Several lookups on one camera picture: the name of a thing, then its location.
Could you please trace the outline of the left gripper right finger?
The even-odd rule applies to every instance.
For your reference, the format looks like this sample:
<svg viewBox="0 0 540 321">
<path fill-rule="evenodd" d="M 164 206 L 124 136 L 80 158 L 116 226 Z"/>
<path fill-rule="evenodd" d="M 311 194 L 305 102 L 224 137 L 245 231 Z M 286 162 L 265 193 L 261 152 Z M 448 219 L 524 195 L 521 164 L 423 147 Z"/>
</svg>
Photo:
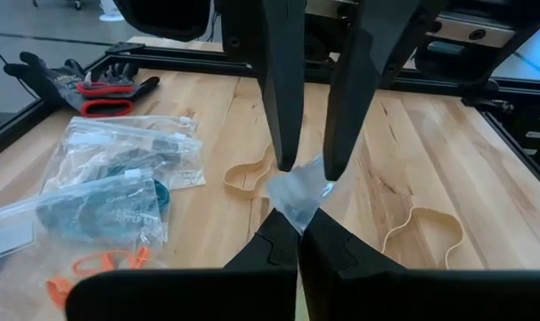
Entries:
<svg viewBox="0 0 540 321">
<path fill-rule="evenodd" d="M 540 270 L 409 269 L 323 210 L 299 268 L 310 321 L 540 321 Z"/>
</svg>

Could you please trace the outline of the clear zip bag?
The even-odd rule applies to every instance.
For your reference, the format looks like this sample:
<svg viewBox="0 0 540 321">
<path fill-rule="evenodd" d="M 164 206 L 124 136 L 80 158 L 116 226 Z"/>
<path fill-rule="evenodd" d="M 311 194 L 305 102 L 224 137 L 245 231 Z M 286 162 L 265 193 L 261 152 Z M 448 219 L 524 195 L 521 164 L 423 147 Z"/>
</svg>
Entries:
<svg viewBox="0 0 540 321">
<path fill-rule="evenodd" d="M 75 286 L 90 277 L 77 276 L 72 271 L 72 264 L 77 260 L 100 251 L 136 252 L 142 246 L 133 250 L 97 249 L 48 243 L 4 257 L 0 265 L 0 321 L 65 321 L 64 309 L 57 308 L 48 295 L 48 279 L 63 277 Z M 150 259 L 138 269 L 164 268 L 166 265 L 161 255 L 151 250 Z"/>
<path fill-rule="evenodd" d="M 148 169 L 41 193 L 0 208 L 0 263 L 41 235 L 57 243 L 135 249 L 167 239 L 165 187 Z"/>
<path fill-rule="evenodd" d="M 180 163 L 168 175 L 167 181 L 159 180 L 165 187 L 176 190 L 204 185 L 203 142 L 194 135 L 196 127 L 194 120 L 185 117 L 74 117 L 48 162 L 41 191 L 45 193 L 93 181 L 88 176 L 94 167 L 120 152 L 150 149 L 155 139 L 180 144 Z"/>
<path fill-rule="evenodd" d="M 323 156 L 279 174 L 265 183 L 266 194 L 274 208 L 303 235 L 318 208 L 331 196 L 336 183 L 324 175 Z"/>
</svg>

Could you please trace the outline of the large tan rubber band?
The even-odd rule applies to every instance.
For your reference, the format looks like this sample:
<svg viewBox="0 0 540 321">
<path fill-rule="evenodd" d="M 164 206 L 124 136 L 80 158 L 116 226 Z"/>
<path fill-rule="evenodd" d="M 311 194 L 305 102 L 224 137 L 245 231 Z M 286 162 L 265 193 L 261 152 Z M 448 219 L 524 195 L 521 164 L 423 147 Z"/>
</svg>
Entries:
<svg viewBox="0 0 540 321">
<path fill-rule="evenodd" d="M 382 244 L 380 246 L 381 247 L 380 253 L 384 254 L 386 252 L 389 239 L 392 236 L 398 235 L 403 229 L 405 229 L 411 223 L 411 221 L 414 218 L 426 218 L 430 220 L 439 221 L 443 223 L 445 226 L 451 228 L 455 232 L 457 236 L 456 243 L 448 247 L 444 253 L 444 261 L 443 261 L 444 267 L 446 270 L 449 270 L 450 269 L 450 259 L 449 259 L 450 254 L 462 245 L 465 239 L 465 232 L 462 226 L 462 222 L 458 217 L 449 213 L 439 211 L 439 210 L 433 210 L 433 209 L 424 208 L 424 207 L 411 208 L 405 222 L 391 228 L 385 234 Z"/>
</svg>

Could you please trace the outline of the wide blue rubber band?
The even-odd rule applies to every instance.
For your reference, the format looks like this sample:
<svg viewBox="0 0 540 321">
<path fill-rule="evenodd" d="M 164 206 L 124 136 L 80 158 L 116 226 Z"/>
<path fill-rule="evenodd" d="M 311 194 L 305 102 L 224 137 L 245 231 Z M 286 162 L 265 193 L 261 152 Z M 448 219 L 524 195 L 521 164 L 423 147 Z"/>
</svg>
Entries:
<svg viewBox="0 0 540 321">
<path fill-rule="evenodd" d="M 156 197 L 144 191 L 91 193 L 37 206 L 51 233 L 87 243 L 129 243 L 161 228 Z"/>
</svg>

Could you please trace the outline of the wide black rubber band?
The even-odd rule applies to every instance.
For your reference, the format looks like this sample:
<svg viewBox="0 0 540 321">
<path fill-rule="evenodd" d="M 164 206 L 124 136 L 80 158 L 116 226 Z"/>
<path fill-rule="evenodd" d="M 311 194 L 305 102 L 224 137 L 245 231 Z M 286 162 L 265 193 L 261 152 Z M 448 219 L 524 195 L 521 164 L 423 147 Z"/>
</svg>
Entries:
<svg viewBox="0 0 540 321">
<path fill-rule="evenodd" d="M 181 160 L 180 144 L 155 139 L 150 149 L 135 148 L 120 152 L 102 165 L 94 167 L 88 179 L 95 180 L 123 174 L 131 169 L 152 171 L 160 181 L 167 181 Z"/>
</svg>

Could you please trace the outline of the red resistance band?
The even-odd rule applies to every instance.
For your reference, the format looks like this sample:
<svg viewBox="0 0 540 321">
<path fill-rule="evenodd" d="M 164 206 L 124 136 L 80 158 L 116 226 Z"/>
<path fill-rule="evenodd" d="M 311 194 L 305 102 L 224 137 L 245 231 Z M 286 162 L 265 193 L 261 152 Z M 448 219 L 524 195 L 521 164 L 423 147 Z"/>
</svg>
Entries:
<svg viewBox="0 0 540 321">
<path fill-rule="evenodd" d="M 90 99 L 127 99 L 135 101 L 156 89 L 160 78 L 153 76 L 137 83 L 135 76 L 139 68 L 132 63 L 118 62 L 111 64 L 97 78 L 86 74 L 83 81 L 77 83 L 77 90 Z"/>
</svg>

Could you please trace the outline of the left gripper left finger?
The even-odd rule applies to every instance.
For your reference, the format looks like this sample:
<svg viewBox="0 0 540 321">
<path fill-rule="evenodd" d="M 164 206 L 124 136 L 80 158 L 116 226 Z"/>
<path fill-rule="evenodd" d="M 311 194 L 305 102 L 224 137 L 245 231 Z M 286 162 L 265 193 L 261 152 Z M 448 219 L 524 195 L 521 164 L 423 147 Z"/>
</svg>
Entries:
<svg viewBox="0 0 540 321">
<path fill-rule="evenodd" d="M 224 267 L 118 270 L 73 287 L 67 321 L 293 321 L 299 234 L 272 210 Z"/>
</svg>

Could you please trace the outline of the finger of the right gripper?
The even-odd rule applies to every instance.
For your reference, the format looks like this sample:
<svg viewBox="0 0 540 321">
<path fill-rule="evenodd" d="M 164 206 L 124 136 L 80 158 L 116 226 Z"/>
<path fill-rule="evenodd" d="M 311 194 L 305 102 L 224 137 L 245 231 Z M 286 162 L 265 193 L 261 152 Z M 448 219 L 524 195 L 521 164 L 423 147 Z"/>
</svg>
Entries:
<svg viewBox="0 0 540 321">
<path fill-rule="evenodd" d="M 323 137 L 324 176 L 344 173 L 365 116 L 390 64 L 400 70 L 422 0 L 359 0 L 331 78 Z"/>
<path fill-rule="evenodd" d="M 304 105 L 304 0 L 262 0 L 265 62 L 262 98 L 280 171 L 298 153 Z"/>
</svg>

